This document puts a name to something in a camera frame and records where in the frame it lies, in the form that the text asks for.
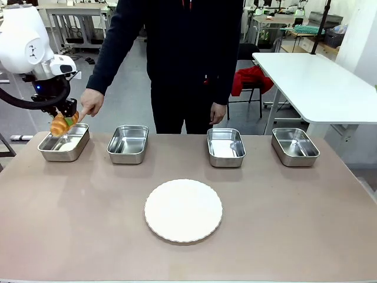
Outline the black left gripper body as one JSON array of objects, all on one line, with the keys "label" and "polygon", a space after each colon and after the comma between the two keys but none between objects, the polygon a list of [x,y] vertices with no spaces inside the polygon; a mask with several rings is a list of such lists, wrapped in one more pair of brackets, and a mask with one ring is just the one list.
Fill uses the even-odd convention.
[{"label": "black left gripper body", "polygon": [[[32,85],[36,92],[31,97],[33,102],[47,102],[55,98],[61,98],[57,103],[52,105],[57,108],[59,113],[61,113],[64,102],[70,100],[68,99],[71,91],[70,82],[64,75],[59,75],[48,80],[33,81]],[[47,107],[51,106],[45,106],[41,111],[46,113]]]}]

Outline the person's right hand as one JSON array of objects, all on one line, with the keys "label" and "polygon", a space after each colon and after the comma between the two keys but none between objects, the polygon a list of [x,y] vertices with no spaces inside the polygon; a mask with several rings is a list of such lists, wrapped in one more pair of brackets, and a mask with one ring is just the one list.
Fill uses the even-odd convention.
[{"label": "person's right hand", "polygon": [[79,114],[78,122],[80,123],[86,116],[96,116],[103,103],[103,94],[101,94],[99,91],[86,88],[81,96],[82,110]]}]

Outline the person's left hand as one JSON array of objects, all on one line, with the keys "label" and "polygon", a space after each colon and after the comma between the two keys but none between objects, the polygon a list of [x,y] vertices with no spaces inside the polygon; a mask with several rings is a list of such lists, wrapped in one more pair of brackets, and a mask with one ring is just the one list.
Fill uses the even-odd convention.
[{"label": "person's left hand", "polygon": [[210,110],[210,125],[219,124],[226,113],[227,107],[225,105],[213,103]]}]

